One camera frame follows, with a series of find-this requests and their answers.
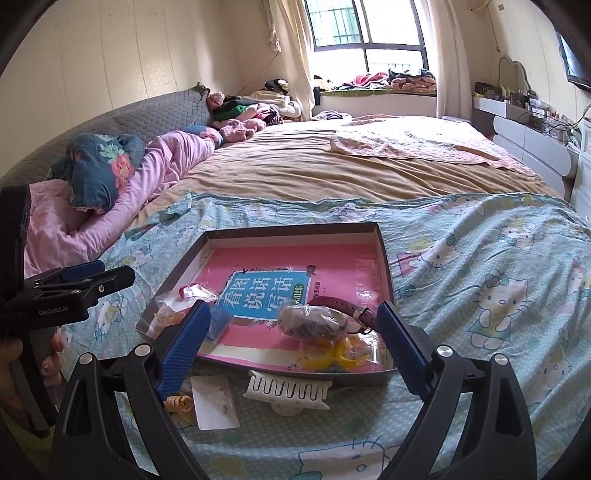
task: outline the brown leather strap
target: brown leather strap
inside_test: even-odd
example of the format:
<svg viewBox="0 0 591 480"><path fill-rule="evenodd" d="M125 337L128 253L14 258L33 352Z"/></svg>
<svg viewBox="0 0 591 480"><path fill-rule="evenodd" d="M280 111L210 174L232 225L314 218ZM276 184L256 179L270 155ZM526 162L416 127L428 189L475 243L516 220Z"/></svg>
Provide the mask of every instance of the brown leather strap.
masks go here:
<svg viewBox="0 0 591 480"><path fill-rule="evenodd" d="M376 328L375 313L367 307L360 307L355 303L338 299L336 297L315 297L308 302L308 305L328 307L337 310L338 312L353 317L369 329L375 330Z"/></svg>

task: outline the pink blanket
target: pink blanket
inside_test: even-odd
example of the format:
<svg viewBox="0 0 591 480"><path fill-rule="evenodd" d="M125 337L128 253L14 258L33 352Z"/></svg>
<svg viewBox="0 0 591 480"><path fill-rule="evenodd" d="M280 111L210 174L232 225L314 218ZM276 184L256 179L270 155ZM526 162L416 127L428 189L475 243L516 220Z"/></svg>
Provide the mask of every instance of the pink blanket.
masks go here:
<svg viewBox="0 0 591 480"><path fill-rule="evenodd" d="M34 183L25 249L25 277L57 267L96 260L125 231L143 205L209 158L214 143L185 132L156 137L146 147L141 167L104 215L79 212L68 200L64 180Z"/></svg>
<svg viewBox="0 0 591 480"><path fill-rule="evenodd" d="M427 116L367 115L341 124L333 151L359 157L422 158L466 165L488 163L528 176L536 174L470 124Z"/></svg>

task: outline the window frame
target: window frame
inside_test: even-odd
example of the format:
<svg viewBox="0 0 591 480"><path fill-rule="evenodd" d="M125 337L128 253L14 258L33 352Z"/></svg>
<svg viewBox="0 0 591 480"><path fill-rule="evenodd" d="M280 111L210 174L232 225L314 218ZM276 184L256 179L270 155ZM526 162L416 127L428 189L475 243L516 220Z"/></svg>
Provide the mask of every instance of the window frame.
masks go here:
<svg viewBox="0 0 591 480"><path fill-rule="evenodd" d="M310 15L310 10L308 9L308 2L304 1L306 6L306 13L308 15L308 22L310 23L310 29L312 30L312 39L314 41L314 51L330 51L330 50L345 50L347 48L357 48L359 50L363 50L363 59L365 60L365 69L369 72L369 63L368 63L368 55L367 50L409 50L409 51L419 51L421 52L421 57L423 58L423 68L428 70L429 69L429 62L427 59L427 47L425 46L425 37L423 36L423 29L421 28L421 22L418 16L417 6L414 0L408 0L410 2L411 9L413 10L413 17L414 23L417 27L417 34L418 34L418 43L419 45L406 45L401 43L374 43L371 38L371 29L369 27L369 20L365 10L365 3L363 0L358 0L359 4L361 5L361 10L363 11L363 19L365 20L365 28L367 29L368 33L368 41L367 42L360 42L360 43L340 43L336 45L325 45L325 46L318 46L316 45L316 34L314 33L314 27L312 25L312 17ZM359 18L359 12L357 9L357 1L351 0L353 4L353 10L355 12L355 18L357 20L357 28L359 30L359 37L363 40L363 30L361 29L361 19Z"/></svg>

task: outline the hand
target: hand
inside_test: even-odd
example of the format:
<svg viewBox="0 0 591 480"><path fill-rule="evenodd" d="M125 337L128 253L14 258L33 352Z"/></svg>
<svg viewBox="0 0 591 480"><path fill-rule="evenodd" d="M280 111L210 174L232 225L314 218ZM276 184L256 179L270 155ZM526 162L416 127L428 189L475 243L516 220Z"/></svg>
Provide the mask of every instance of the hand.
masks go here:
<svg viewBox="0 0 591 480"><path fill-rule="evenodd" d="M58 352L63 350L59 335L51 339L54 353L41 363L40 372L46 386L57 386L62 383L61 362ZM22 353L22 342L18 338L0 338L0 407L14 418L21 426L27 428L27 414L12 380L9 366Z"/></svg>

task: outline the wall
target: wall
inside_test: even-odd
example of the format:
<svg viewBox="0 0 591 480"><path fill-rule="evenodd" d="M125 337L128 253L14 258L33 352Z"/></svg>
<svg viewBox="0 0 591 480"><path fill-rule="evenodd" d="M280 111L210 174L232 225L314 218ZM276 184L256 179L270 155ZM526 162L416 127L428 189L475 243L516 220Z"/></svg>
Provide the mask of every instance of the wall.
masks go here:
<svg viewBox="0 0 591 480"><path fill-rule="evenodd" d="M501 54L523 64L530 85L541 100L571 120L578 120L591 103L591 96L567 81L550 20L530 0L493 0L489 11ZM501 54L491 52L495 85Z"/></svg>
<svg viewBox="0 0 591 480"><path fill-rule="evenodd" d="M312 115L322 110L336 110L353 117L385 113L405 116L422 115L435 117L437 99L420 95L369 95L363 97L321 96L320 105L315 106Z"/></svg>
<svg viewBox="0 0 591 480"><path fill-rule="evenodd" d="M478 7L483 1L451 0L456 10L457 21L466 47L472 89L474 89L476 82L493 82L491 72L491 55L493 55L491 51L493 48L491 22L486 12L474 14L470 11L470 7Z"/></svg>
<svg viewBox="0 0 591 480"><path fill-rule="evenodd" d="M269 28L261 0L223 0L242 94L262 88L270 79L287 77L281 53L267 43Z"/></svg>
<svg viewBox="0 0 591 480"><path fill-rule="evenodd" d="M72 126L197 82L238 91L217 0L58 0L0 77L0 175Z"/></svg>

